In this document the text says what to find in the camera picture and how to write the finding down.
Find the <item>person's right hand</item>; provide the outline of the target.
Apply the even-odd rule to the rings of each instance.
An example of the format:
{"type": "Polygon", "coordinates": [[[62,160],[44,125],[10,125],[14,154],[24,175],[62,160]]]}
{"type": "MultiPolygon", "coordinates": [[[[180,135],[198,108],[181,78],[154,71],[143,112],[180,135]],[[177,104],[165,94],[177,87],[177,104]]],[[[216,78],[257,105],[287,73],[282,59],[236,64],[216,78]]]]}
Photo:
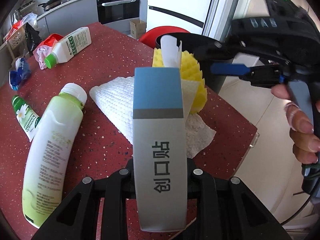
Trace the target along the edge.
{"type": "Polygon", "coordinates": [[[285,114],[290,126],[290,138],[293,141],[293,154],[305,165],[318,161],[319,137],[313,133],[313,125],[306,114],[291,100],[285,85],[272,87],[271,93],[284,100],[289,100],[285,106],[285,114]]]}

